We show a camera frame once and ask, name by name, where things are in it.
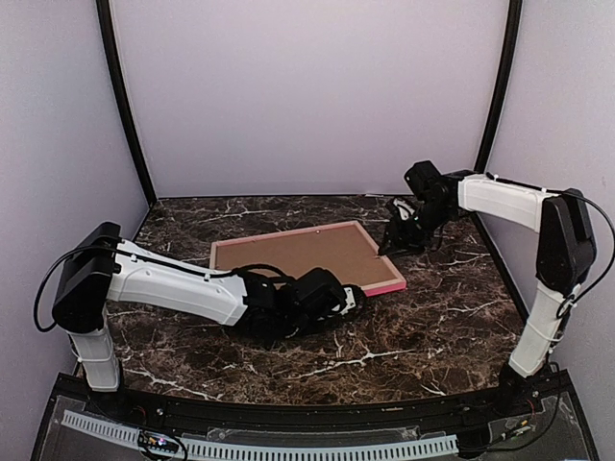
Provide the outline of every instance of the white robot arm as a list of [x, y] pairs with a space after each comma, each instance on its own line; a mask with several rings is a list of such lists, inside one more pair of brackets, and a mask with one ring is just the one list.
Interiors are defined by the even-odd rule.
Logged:
[[362, 296], [360, 288], [342, 285], [321, 268], [295, 279], [261, 264], [230, 272], [187, 264], [121, 239], [119, 226], [104, 223], [65, 258], [52, 314], [70, 336], [89, 387], [115, 392], [121, 372], [107, 300], [187, 312], [272, 341], [322, 328], [354, 311]]
[[535, 375], [561, 339], [580, 285], [596, 259], [589, 214], [577, 198], [582, 195], [574, 189], [554, 193], [471, 171], [441, 175], [430, 161], [414, 164], [405, 179], [422, 204], [400, 198], [389, 202], [393, 216], [381, 255], [423, 252], [434, 232], [455, 219], [460, 209], [539, 233], [536, 295], [519, 343], [501, 372], [501, 388]]

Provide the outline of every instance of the robotic arm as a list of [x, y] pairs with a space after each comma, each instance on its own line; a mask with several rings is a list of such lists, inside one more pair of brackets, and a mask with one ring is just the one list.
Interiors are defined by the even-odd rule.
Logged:
[[[308, 333], [357, 307], [362, 292], [315, 268], [292, 278], [255, 264], [214, 271], [148, 252], [104, 223], [63, 266], [52, 315], [69, 334], [95, 392], [115, 392], [121, 373], [107, 324], [107, 300], [148, 303], [236, 326], [271, 341]], [[277, 272], [267, 277], [254, 272]]]
[[460, 210], [497, 216], [539, 233], [536, 295], [519, 344], [500, 375], [501, 390], [510, 394], [514, 381], [535, 375], [561, 339], [580, 285], [596, 259], [589, 214], [576, 198], [582, 195], [575, 189], [553, 193], [471, 171], [441, 175], [430, 161], [415, 163], [405, 179], [421, 205], [399, 198], [389, 202], [392, 218], [381, 255], [422, 253], [435, 231]]

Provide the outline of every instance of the marble tabletop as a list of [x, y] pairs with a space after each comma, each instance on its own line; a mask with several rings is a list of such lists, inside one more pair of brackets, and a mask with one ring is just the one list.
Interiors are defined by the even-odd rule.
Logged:
[[[135, 239], [209, 267], [216, 240], [359, 221], [379, 242], [382, 197], [250, 197], [159, 201]], [[402, 292], [370, 298], [355, 321], [264, 347], [201, 317], [108, 303], [129, 387], [201, 400], [370, 403], [497, 385], [522, 321], [469, 219], [449, 224], [437, 252], [393, 261]]]

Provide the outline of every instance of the white wall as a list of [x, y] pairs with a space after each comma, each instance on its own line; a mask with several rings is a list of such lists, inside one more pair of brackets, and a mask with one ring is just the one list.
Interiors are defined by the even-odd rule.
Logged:
[[[548, 187], [577, 187], [615, 218], [615, 4], [524, 4], [504, 114], [489, 170]], [[612, 249], [592, 213], [599, 246], [593, 276]], [[488, 222], [527, 303], [537, 238]], [[602, 459], [615, 453], [614, 275], [581, 301], [556, 358], [569, 369]]]
[[505, 0], [115, 1], [161, 196], [406, 192], [471, 167]]
[[74, 364], [65, 334], [35, 330], [40, 279], [103, 220], [131, 235], [147, 205], [93, 1], [3, 2], [0, 69], [0, 447], [25, 460], [57, 372]]

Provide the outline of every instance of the white perforated rail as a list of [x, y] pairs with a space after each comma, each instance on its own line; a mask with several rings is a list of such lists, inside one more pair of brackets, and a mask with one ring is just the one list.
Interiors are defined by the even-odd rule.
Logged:
[[[66, 410], [62, 425], [108, 442], [137, 449], [138, 430]], [[458, 453], [456, 436], [364, 447], [294, 449], [219, 444], [182, 437], [188, 459], [212, 461], [394, 461], [429, 459]]]

